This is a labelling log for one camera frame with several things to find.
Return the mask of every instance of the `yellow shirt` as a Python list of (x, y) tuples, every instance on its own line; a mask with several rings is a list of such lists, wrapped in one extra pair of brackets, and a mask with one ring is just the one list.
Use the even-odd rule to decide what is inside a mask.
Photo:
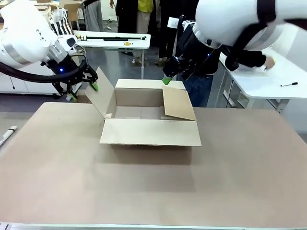
[(154, 10), (153, 0), (139, 0), (138, 10), (144, 13), (151, 13)]

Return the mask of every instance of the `white table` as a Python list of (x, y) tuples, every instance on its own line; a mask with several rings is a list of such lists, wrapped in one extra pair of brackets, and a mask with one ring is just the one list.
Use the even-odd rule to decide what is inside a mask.
[[(250, 98), (247, 108), (253, 108), (257, 99), (265, 99), (277, 112), (281, 113), (290, 99), (307, 98), (307, 73), (272, 49), (265, 49), (263, 53), (276, 59), (276, 65), (267, 71), (264, 68), (254, 68), (253, 70), (237, 69), (230, 72), (225, 67), (226, 56), (220, 55), (220, 61), (225, 67), (225, 71), (215, 107), (223, 96), (228, 75), (243, 94)], [(292, 82), (298, 82), (298, 85), (281, 87), (281, 85)]]
[(88, 41), (78, 41), (78, 45), (83, 47), (99, 47), (103, 49), (125, 49), (125, 50), (141, 50), (142, 51), (142, 66), (141, 73), (144, 79), (144, 52), (150, 46), (150, 34), (125, 34), (125, 33), (109, 33), (109, 32), (93, 32), (93, 31), (74, 31), (76, 35), (81, 36), (99, 36), (99, 37), (146, 37), (145, 40), (131, 40), (130, 46), (124, 45), (123, 41), (104, 41), (102, 39), (90, 39)]
[(34, 5), (53, 5), (59, 7), (59, 1), (51, 1), (51, 2), (37, 2), (31, 1)]

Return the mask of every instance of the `white shopping bag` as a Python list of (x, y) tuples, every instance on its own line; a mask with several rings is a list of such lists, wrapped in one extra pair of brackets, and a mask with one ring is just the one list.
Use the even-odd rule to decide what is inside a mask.
[(52, 12), (50, 18), (51, 29), (57, 35), (74, 35), (71, 24), (68, 21), (67, 10), (58, 9)]

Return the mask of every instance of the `cardboard box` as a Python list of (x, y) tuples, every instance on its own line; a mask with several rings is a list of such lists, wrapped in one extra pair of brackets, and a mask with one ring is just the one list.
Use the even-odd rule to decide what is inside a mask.
[(78, 21), (78, 9), (81, 8), (80, 2), (73, 0), (61, 0), (59, 2), (59, 8), (67, 9), (68, 20), (70, 22)]
[(50, 22), (50, 17), (52, 14), (51, 6), (49, 5), (36, 5), (35, 6), (38, 11), (44, 16), (46, 21), (49, 23)]
[(46, 4), (44, 4), (44, 5), (42, 5), (42, 4), (34, 4), (36, 7), (38, 7), (38, 6), (49, 6), (50, 8), (51, 8), (51, 11), (54, 11), (54, 10), (56, 10), (56, 9), (58, 9), (59, 8), (59, 6), (57, 6), (57, 5), (54, 5), (54, 3), (51, 3), (51, 4), (48, 4), (48, 3), (46, 3)]
[(91, 100), (84, 94), (84, 90), (78, 90), (76, 103), (91, 104)]
[(36, 0), (37, 3), (47, 3), (52, 2), (52, 0)]
[(97, 74), (99, 91), (84, 93), (105, 118), (100, 144), (201, 146), (182, 82), (119, 79), (114, 88), (100, 68)]

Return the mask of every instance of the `pen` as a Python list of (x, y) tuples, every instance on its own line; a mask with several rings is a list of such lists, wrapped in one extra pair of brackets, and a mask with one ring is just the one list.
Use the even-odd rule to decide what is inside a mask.
[(280, 85), (280, 87), (289, 86), (289, 85), (298, 85), (298, 82), (293, 82), (292, 84), (288, 84), (288, 85)]

